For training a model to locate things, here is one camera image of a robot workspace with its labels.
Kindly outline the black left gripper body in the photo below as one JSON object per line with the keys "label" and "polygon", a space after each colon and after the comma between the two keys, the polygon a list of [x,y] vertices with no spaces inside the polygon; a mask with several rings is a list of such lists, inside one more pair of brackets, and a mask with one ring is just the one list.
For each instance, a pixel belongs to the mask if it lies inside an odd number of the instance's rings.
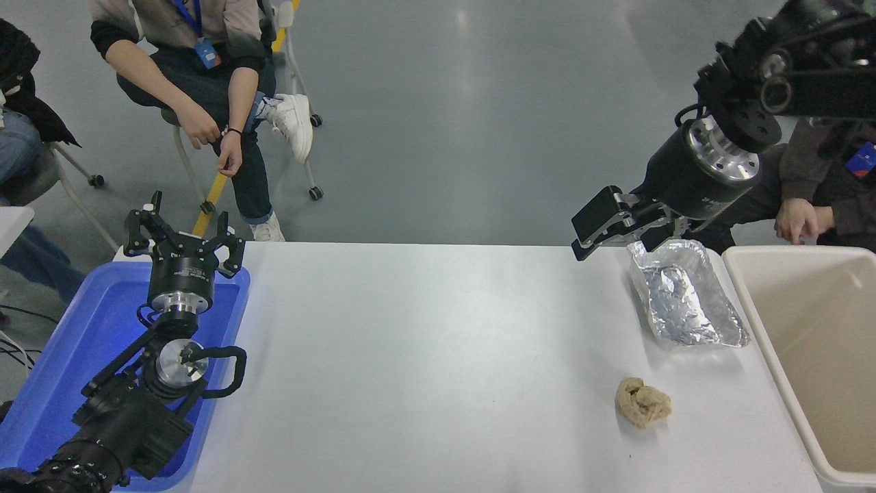
{"label": "black left gripper body", "polygon": [[184,292],[212,302],[215,294],[216,255],[205,241],[194,236],[156,240],[151,249],[148,301],[159,302],[164,294]]}

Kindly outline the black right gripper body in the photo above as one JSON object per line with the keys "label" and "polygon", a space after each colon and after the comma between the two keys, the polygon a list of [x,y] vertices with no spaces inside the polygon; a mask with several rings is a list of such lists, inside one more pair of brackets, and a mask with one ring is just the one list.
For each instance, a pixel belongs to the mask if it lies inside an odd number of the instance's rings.
{"label": "black right gripper body", "polygon": [[685,123],[647,163],[642,197],[679,216],[709,220],[749,190],[743,156],[717,152],[703,123]]}

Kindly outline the person's left hand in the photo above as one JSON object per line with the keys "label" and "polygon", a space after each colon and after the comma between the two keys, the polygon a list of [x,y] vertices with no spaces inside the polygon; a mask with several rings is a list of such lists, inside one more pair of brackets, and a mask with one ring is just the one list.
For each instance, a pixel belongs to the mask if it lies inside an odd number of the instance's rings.
{"label": "person's left hand", "polygon": [[222,135],[219,141],[219,156],[217,157],[217,169],[225,177],[234,177],[243,164],[242,150],[243,134],[237,129],[230,128]]}

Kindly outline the person's right hand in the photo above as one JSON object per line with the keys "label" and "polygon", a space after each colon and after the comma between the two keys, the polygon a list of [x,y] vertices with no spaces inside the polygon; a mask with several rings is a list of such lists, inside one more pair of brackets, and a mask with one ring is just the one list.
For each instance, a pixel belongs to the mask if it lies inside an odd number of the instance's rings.
{"label": "person's right hand", "polygon": [[210,146],[221,138],[215,119],[195,102],[183,102],[173,107],[179,125],[194,149]]}

